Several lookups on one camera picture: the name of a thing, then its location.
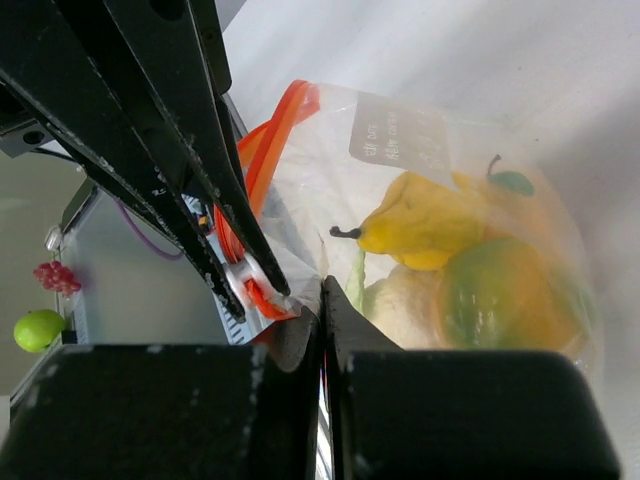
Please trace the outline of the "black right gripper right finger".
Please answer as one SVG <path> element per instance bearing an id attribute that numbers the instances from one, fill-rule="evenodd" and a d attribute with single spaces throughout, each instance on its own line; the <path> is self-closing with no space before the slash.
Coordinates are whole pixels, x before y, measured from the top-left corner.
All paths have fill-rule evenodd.
<path id="1" fill-rule="evenodd" d="M 323 284 L 338 479 L 618 479 L 590 386 L 542 351 L 405 351 Z"/>

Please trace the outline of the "red toy grape bunch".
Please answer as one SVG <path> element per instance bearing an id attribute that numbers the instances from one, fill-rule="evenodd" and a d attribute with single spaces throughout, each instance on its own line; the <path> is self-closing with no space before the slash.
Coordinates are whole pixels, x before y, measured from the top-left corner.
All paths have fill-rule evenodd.
<path id="1" fill-rule="evenodd" d="M 72 270 L 55 260 L 40 264 L 33 270 L 34 277 L 48 291 L 70 297 L 82 288 Z"/>

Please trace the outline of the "green toy lime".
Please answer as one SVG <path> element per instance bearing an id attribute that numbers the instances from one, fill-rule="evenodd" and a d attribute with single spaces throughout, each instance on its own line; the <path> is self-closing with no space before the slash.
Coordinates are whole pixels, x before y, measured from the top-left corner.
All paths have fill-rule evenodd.
<path id="1" fill-rule="evenodd" d="M 56 311 L 35 310 L 17 321 L 14 327 L 14 340 L 26 352 L 41 353 L 65 328 L 65 319 Z"/>

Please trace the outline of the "yellow orange round fruit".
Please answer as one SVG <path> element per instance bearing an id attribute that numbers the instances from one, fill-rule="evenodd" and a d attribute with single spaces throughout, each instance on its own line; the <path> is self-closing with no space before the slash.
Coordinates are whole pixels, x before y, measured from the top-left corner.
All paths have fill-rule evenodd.
<path id="1" fill-rule="evenodd" d="M 361 250 L 388 255 L 411 269 L 435 271 L 483 239 L 487 216 L 488 208 L 459 187 L 453 191 L 404 172 L 358 227 L 343 231 L 333 226 L 329 233 L 352 239 Z"/>

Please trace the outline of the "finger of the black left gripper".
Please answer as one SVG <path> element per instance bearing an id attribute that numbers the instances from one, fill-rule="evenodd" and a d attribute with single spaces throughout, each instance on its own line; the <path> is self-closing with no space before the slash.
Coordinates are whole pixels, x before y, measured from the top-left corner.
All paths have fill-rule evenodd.
<path id="1" fill-rule="evenodd" d="M 271 286 L 289 294 L 245 190 L 222 99 L 230 73 L 215 2 L 109 1 L 106 8 L 196 177 Z"/>
<path id="2" fill-rule="evenodd" d="M 242 319 L 244 306 L 186 191 L 194 188 L 223 213 L 165 123 L 107 2 L 3 2 L 2 81 L 91 180 L 164 233 Z"/>

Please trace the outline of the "white cauliflower with green leaves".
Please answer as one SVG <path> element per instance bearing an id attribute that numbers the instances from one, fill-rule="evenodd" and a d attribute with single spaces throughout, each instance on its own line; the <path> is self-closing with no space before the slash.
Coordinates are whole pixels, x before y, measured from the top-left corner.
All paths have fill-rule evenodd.
<path id="1" fill-rule="evenodd" d="M 366 283 L 366 253 L 359 251 L 344 291 L 354 309 L 405 350 L 450 349 L 441 332 L 435 297 L 442 272 L 396 265 L 388 275 Z"/>

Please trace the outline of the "green orange mango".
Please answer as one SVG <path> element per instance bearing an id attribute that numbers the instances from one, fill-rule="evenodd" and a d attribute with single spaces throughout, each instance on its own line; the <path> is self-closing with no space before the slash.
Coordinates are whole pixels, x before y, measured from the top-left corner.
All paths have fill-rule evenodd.
<path id="1" fill-rule="evenodd" d="M 460 349 L 539 349 L 577 355 L 590 337 L 575 276 L 516 238 L 487 240 L 448 261 L 432 312 L 440 340 Z"/>

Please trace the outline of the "clear zip bag orange zipper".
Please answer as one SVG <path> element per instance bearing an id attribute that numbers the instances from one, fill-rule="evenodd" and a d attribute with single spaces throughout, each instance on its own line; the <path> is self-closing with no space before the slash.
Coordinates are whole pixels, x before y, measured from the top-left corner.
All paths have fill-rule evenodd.
<path id="1" fill-rule="evenodd" d="M 333 277 L 406 350 L 544 350 L 588 378 L 602 327 L 559 194 L 486 122 L 297 80 L 237 145 L 252 212 L 288 275 L 278 295 L 221 213 L 215 233 L 252 314 L 289 320 Z"/>

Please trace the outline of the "orange fruit with leaf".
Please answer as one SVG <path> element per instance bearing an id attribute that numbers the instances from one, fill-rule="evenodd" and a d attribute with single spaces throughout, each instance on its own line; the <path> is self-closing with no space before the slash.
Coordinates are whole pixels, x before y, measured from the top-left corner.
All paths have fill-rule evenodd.
<path id="1" fill-rule="evenodd" d="M 457 187 L 488 208 L 486 239 L 519 237 L 550 248 L 566 225 L 566 208 L 541 171 L 495 156 L 483 172 L 452 173 Z"/>

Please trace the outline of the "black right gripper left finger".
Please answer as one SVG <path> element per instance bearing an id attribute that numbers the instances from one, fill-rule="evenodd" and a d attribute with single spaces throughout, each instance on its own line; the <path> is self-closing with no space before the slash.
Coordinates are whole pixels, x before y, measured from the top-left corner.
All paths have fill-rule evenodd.
<path id="1" fill-rule="evenodd" d="M 66 346 L 1 448 L 5 479 L 311 479 L 321 326 L 228 345 Z"/>

